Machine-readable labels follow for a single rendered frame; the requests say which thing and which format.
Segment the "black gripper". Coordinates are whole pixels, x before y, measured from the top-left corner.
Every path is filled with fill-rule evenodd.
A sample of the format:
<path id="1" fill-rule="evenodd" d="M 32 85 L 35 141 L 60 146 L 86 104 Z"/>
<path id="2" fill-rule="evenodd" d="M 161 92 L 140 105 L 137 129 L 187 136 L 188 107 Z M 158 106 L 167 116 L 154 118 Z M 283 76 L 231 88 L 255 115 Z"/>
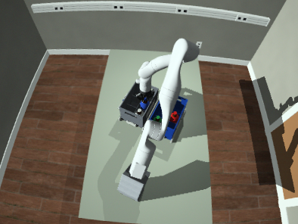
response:
<path id="1" fill-rule="evenodd" d="M 136 97 L 144 103 L 144 97 L 147 96 L 147 101 L 149 101 L 149 97 L 152 97 L 154 93 L 154 90 L 150 90 L 149 92 L 142 92 L 140 90 L 139 94 L 136 94 Z"/>

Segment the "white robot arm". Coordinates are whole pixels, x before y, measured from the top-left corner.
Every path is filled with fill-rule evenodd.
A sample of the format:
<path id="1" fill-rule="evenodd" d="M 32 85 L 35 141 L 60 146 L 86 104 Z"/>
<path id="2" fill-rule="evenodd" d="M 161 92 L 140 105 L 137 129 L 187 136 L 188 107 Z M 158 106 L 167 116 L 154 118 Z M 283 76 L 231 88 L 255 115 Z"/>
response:
<path id="1" fill-rule="evenodd" d="M 182 89 L 180 76 L 182 62 L 194 61 L 198 57 L 199 52 L 199 47 L 193 42 L 187 39 L 179 39 L 174 45 L 172 54 L 159 56 L 151 62 L 144 62 L 139 69 L 138 75 L 141 78 L 136 79 L 136 82 L 140 84 L 140 90 L 142 92 L 149 92 L 151 90 L 152 76 L 156 72 L 168 67 L 159 93 L 160 106 L 163 114 L 162 122 L 159 123 L 157 121 L 148 120 L 145 123 L 141 140 L 129 170 L 131 177 L 140 180 L 144 178 L 156 150 L 156 145 L 151 142 L 149 138 L 157 141 L 163 139 L 175 103 Z"/>

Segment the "blue divided crate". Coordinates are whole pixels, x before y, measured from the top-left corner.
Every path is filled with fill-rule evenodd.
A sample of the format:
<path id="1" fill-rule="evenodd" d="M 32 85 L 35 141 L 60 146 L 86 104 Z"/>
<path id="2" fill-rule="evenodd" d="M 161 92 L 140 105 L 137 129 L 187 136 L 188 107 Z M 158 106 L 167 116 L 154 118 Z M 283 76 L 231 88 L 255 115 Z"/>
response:
<path id="1" fill-rule="evenodd" d="M 180 117 L 182 115 L 182 112 L 185 109 L 185 106 L 186 106 L 188 100 L 186 98 L 183 98 L 183 97 L 180 97 L 180 96 L 178 97 L 178 99 L 180 99 L 182 101 L 177 100 L 177 102 L 175 104 L 175 107 L 173 109 L 173 112 L 176 111 L 178 116 L 179 116 L 179 119 L 180 119 Z M 156 116 L 160 116 L 161 119 L 163 118 L 162 109 L 161 109 L 161 106 L 160 106 L 160 101 L 158 102 L 158 104 L 157 104 L 154 112 L 152 113 L 152 115 L 151 115 L 150 120 L 153 120 L 153 118 L 155 118 Z M 179 122 L 179 119 L 178 119 L 178 122 Z M 172 135 L 175 131 L 176 126 L 177 126 L 177 124 L 169 121 L 169 125 L 168 125 L 167 130 L 166 130 L 165 138 L 172 138 Z"/>

